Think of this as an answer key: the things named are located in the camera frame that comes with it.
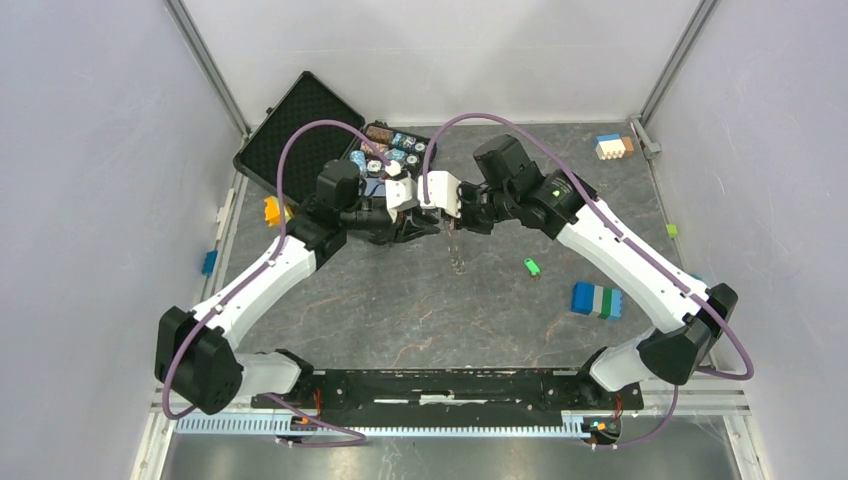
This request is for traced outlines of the green key tag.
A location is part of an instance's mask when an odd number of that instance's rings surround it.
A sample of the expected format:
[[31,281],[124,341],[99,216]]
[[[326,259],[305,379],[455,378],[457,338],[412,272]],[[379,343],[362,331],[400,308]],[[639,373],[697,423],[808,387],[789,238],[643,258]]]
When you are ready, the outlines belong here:
[[525,258],[524,265],[532,277],[538,277],[541,274],[541,269],[534,259]]

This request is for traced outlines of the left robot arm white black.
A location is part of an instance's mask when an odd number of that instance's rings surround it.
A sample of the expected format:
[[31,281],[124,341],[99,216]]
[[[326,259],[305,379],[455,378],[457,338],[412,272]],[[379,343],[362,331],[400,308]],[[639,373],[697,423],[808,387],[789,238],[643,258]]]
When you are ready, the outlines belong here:
[[358,168],[328,162],[314,192],[296,208],[285,232],[233,282],[188,311],[168,309],[158,327],[154,375],[164,386],[162,405],[172,419],[171,392],[190,409],[214,415],[233,399],[277,394],[290,407],[306,405],[314,381],[292,354],[239,354],[253,325],[291,288],[320,269],[362,222],[353,213],[363,200]]

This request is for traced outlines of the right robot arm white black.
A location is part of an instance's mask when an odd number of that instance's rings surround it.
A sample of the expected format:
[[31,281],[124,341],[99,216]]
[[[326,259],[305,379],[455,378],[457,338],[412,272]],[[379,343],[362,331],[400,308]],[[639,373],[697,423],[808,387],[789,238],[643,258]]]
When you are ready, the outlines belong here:
[[542,174],[515,137],[499,135],[473,158],[484,181],[459,187],[464,228],[488,234],[494,224],[517,219],[543,232],[600,269],[653,324],[584,364],[580,400],[602,408],[625,386],[649,377],[686,384],[721,337],[718,322],[732,315],[737,292],[678,269],[618,220],[584,180],[561,170]]

